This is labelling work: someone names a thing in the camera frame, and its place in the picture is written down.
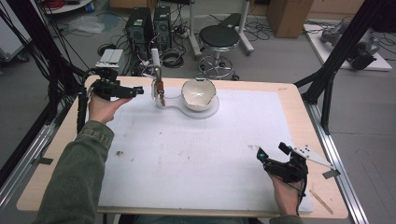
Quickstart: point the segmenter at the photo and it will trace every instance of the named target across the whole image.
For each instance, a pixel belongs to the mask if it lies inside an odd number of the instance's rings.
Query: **stool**
[[[233,69],[233,63],[221,52],[234,49],[239,43],[239,34],[234,28],[223,25],[211,25],[202,29],[199,40],[204,49],[214,50],[213,55],[205,56],[199,61],[199,70],[208,77],[222,79],[229,75],[233,80],[239,80]]]

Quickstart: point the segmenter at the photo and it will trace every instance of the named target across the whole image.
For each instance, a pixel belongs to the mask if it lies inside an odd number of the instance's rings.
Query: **plastic bag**
[[[103,23],[97,22],[98,18],[95,16],[82,16],[69,22],[70,30],[80,30],[87,33],[101,34],[105,30]]]

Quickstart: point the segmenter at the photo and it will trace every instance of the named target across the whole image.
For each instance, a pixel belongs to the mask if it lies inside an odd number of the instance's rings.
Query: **jacket sleeve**
[[[93,223],[114,133],[88,121],[58,161],[34,223]]]
[[[282,217],[271,218],[270,224],[304,224],[304,223],[303,220],[297,216],[282,216]]]

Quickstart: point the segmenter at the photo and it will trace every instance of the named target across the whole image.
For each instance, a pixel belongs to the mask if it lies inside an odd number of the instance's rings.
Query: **person's hand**
[[[129,99],[118,99],[115,101],[107,101],[94,93],[91,94],[91,100],[88,104],[89,108],[89,120],[96,120],[101,123],[107,124],[109,121],[114,119],[114,114],[121,105],[131,101]]]
[[[297,216],[301,181],[285,183],[279,176],[268,174],[273,181],[275,201],[281,216]]]

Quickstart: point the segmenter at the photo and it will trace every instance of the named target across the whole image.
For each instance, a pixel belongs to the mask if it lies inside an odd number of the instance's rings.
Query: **wheeled stool base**
[[[235,73],[233,63],[226,57],[216,57],[216,54],[205,56],[199,61],[198,65],[201,75],[207,77],[222,79],[233,76]]]

